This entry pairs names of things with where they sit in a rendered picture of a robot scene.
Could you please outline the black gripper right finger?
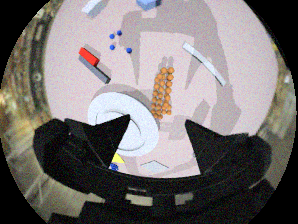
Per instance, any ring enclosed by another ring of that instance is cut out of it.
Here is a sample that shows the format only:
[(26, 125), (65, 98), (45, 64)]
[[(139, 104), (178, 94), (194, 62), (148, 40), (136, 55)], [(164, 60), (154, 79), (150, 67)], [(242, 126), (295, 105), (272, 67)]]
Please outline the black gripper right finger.
[(186, 133), (188, 133), (190, 144), (196, 155), (198, 168), (200, 168), (200, 175), (202, 173), (213, 172), (212, 167), (226, 155), (226, 152), (233, 148), (234, 144), (242, 143), (247, 139), (249, 133), (243, 132), (238, 135), (222, 136), (218, 132), (210, 131), (201, 124), (194, 123), (194, 121), (186, 119), (185, 121)]

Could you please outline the light blue block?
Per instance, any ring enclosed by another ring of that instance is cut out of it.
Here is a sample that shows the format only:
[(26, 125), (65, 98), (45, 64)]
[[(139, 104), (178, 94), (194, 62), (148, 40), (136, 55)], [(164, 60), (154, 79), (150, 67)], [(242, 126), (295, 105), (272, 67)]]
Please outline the light blue block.
[(149, 11), (149, 8), (158, 7), (161, 0), (137, 0), (137, 6), (144, 8), (144, 11)]

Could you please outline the white round tray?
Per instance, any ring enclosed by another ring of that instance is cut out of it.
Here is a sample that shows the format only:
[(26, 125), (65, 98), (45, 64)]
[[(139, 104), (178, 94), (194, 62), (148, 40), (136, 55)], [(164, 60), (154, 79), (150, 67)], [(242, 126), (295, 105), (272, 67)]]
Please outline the white round tray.
[(121, 92), (102, 93), (89, 105), (90, 125), (130, 115), (128, 129), (117, 148), (118, 155), (141, 156), (154, 148), (158, 139), (158, 124), (150, 109), (132, 95)]

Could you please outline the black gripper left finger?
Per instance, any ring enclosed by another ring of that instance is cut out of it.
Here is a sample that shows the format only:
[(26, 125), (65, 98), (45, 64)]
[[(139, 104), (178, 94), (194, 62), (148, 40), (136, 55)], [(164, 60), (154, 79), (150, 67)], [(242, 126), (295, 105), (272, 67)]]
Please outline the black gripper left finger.
[(94, 155), (101, 161), (101, 167), (109, 169), (112, 164), (113, 156), (116, 155), (117, 148), (120, 147), (122, 137), (128, 129), (130, 115), (110, 119), (104, 123), (90, 125), (73, 120), (71, 117), (65, 119), (69, 125), (69, 133), (73, 133), (88, 141), (89, 147), (92, 148)]

